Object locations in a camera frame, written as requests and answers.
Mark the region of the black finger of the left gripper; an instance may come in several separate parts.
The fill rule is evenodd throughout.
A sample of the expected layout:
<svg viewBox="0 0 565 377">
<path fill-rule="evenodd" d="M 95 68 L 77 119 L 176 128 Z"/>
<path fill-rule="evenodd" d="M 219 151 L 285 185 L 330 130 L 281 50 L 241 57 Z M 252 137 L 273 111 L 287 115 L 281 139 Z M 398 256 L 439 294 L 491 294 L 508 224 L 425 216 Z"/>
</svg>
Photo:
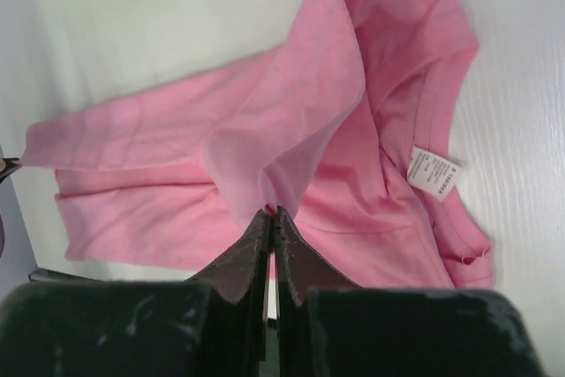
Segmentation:
<svg viewBox="0 0 565 377">
<path fill-rule="evenodd" d="M 19 158 L 2 158 L 0 163 L 0 183 L 21 168 Z"/>
</svg>

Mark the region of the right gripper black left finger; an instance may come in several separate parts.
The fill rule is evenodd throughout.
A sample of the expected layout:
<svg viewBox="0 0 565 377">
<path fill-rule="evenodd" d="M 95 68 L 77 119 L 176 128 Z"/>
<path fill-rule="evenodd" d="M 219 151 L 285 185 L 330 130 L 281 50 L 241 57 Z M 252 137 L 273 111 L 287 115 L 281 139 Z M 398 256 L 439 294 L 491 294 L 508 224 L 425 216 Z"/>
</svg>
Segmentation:
<svg viewBox="0 0 565 377">
<path fill-rule="evenodd" d="M 4 376 L 255 376 L 270 218 L 182 282 L 39 282 L 1 305 Z"/>
</svg>

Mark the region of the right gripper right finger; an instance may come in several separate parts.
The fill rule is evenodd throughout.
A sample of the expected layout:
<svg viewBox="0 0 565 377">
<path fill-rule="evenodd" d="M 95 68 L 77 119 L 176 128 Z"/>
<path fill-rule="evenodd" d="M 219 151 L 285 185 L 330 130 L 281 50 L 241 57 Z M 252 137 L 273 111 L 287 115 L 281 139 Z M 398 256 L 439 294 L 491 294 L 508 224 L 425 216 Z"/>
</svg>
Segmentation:
<svg viewBox="0 0 565 377">
<path fill-rule="evenodd" d="M 284 376 L 540 376 L 520 313 L 489 290 L 363 289 L 273 217 Z"/>
</svg>

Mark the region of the pink t shirt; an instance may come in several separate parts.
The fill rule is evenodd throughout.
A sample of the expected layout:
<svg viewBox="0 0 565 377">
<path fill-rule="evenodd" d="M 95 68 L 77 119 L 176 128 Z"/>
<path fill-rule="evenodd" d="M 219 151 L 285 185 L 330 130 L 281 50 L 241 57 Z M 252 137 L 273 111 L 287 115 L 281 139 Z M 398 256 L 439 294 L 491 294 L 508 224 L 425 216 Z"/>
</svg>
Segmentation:
<svg viewBox="0 0 565 377">
<path fill-rule="evenodd" d="M 304 0 L 287 39 L 210 72 L 31 125 L 69 260 L 199 270 L 283 207 L 365 287 L 488 289 L 491 246 L 456 189 L 407 182 L 447 159 L 478 51 L 456 0 Z"/>
</svg>

